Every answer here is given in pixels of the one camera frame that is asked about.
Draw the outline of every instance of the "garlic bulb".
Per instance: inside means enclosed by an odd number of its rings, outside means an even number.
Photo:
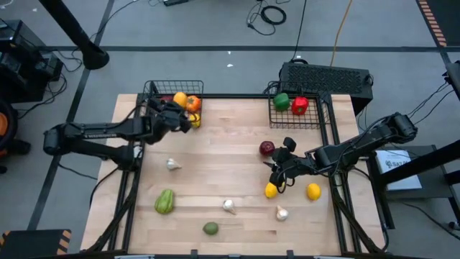
[[[278,221],[285,221],[288,218],[289,212],[281,206],[277,206],[276,218]]]
[[[224,201],[224,205],[222,205],[222,208],[224,209],[224,211],[230,212],[230,213],[236,215],[235,204],[233,203],[232,200]]]
[[[178,162],[174,161],[174,159],[169,158],[168,160],[166,160],[166,168],[169,170],[174,170],[174,169],[182,168],[182,166],[180,166]]]

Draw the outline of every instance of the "metal wire basket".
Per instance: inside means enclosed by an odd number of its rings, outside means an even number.
[[[177,92],[183,92],[187,96],[197,96],[201,100],[201,107],[203,107],[203,87],[204,83],[199,80],[148,80],[144,85],[142,99],[172,97]],[[187,112],[187,115],[191,116],[191,122],[201,121],[201,110],[202,108],[195,113],[199,115],[195,119],[192,113]]]
[[[283,112],[275,109],[273,99],[284,88],[298,89],[296,94],[288,94],[290,107],[292,107],[294,98],[297,96],[308,99],[308,108],[305,114],[293,114],[291,108]],[[309,89],[304,82],[270,81],[265,93],[268,95],[268,114],[271,128],[317,130],[322,124],[328,124],[330,121],[326,103],[328,92],[324,89]]]

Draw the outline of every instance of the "red apple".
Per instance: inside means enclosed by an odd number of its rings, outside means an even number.
[[[262,155],[269,156],[275,151],[275,144],[271,141],[264,141],[260,143],[259,152]]]

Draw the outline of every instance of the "green lime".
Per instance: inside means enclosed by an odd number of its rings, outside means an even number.
[[[208,235],[215,235],[219,230],[219,226],[215,222],[208,222],[203,227],[203,231]]]

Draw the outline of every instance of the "wooden table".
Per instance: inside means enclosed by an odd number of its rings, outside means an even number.
[[[113,121],[122,120],[134,107],[136,95],[119,95]],[[349,96],[333,96],[333,108],[341,141],[358,134]],[[265,99],[206,99],[202,126],[168,133],[164,139],[147,145],[134,213],[130,253],[226,255],[340,255],[333,203],[328,179],[300,176],[295,185],[275,199],[267,199],[264,189],[270,169],[262,163],[258,147],[271,140],[281,146],[284,137],[297,142],[296,155],[322,146],[319,129],[271,129]],[[125,144],[109,140],[108,145]],[[173,158],[182,169],[168,171],[166,160]],[[99,179],[116,166],[102,162]],[[367,171],[364,163],[357,167]],[[114,215],[121,173],[110,177],[97,190],[89,212],[81,248],[91,246]],[[317,183],[322,196],[310,201],[305,187]],[[370,182],[358,173],[349,174],[349,187],[356,219],[366,233],[382,247],[384,239]],[[165,188],[176,193],[175,209],[161,215],[155,199]],[[225,212],[225,199],[236,204],[236,215]],[[285,222],[275,220],[276,206],[290,213]],[[217,222],[219,233],[208,236],[203,225]],[[344,218],[347,244],[352,250],[349,225]],[[121,247],[124,223],[120,224],[117,246]]]

